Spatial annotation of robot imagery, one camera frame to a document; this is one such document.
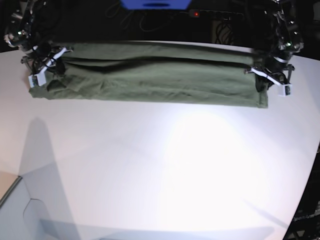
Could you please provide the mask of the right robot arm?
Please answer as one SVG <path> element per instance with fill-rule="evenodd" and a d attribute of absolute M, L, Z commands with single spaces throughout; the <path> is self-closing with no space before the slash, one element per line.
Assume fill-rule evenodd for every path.
<path fill-rule="evenodd" d="M 11 12 L 4 30 L 4 41 L 24 53 L 21 63 L 32 75 L 41 70 L 56 75 L 66 71 L 61 58 L 54 57 L 62 50 L 55 43 L 55 33 L 63 16 L 62 0 L 10 0 Z"/>

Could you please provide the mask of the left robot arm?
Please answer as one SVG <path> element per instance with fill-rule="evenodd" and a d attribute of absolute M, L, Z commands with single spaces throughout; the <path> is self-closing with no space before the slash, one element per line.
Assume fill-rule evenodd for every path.
<path fill-rule="evenodd" d="M 289 96 L 290 79 L 295 70 L 290 60 L 304 47 L 296 21 L 296 2 L 246 0 L 244 11 L 258 57 L 244 72 L 255 74 L 268 87 L 275 85 L 280 96 Z"/>

